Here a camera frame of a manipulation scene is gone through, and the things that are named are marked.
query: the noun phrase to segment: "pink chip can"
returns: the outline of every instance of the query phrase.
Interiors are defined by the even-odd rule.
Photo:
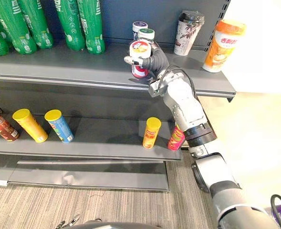
[[[184,132],[179,129],[178,125],[176,125],[168,142],[168,149],[173,151],[178,150],[182,146],[184,141]]]

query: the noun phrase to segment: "yellow pringles can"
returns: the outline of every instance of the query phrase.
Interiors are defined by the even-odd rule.
[[[158,118],[151,117],[146,121],[146,130],[142,145],[146,149],[151,149],[154,146],[158,131],[161,127],[161,121]]]
[[[37,142],[46,141],[48,134],[37,123],[28,109],[20,109],[13,114],[13,119]]]

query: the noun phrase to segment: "orange chip can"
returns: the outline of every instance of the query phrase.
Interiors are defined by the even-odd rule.
[[[243,23],[232,20],[219,21],[203,69],[211,73],[220,72],[245,30],[246,25]]]
[[[161,121],[158,118],[151,117],[147,119],[145,136],[142,143],[144,148],[146,149],[153,148],[160,127],[161,127]]]
[[[13,119],[18,122],[22,128],[37,142],[41,143],[47,140],[48,134],[37,123],[28,109],[20,109],[13,114]]]

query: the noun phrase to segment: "pringles can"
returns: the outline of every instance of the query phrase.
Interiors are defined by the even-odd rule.
[[[22,128],[37,142],[41,143],[47,140],[48,134],[37,123],[28,109],[20,109],[13,114],[13,119],[18,122]]]
[[[176,125],[168,142],[168,149],[173,151],[178,150],[182,146],[184,140],[184,132],[179,129],[178,125]]]
[[[145,136],[142,143],[144,148],[146,149],[153,148],[160,127],[161,127],[161,121],[158,118],[151,117],[147,119]]]
[[[15,141],[20,134],[0,115],[0,135],[9,142]]]
[[[51,110],[45,114],[45,119],[49,122],[58,137],[64,143],[69,143],[73,140],[73,134],[62,116],[61,111]]]

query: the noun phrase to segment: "white wall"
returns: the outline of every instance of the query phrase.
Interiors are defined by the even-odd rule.
[[[223,69],[234,88],[281,93],[281,0],[231,0],[224,18],[248,27]]]

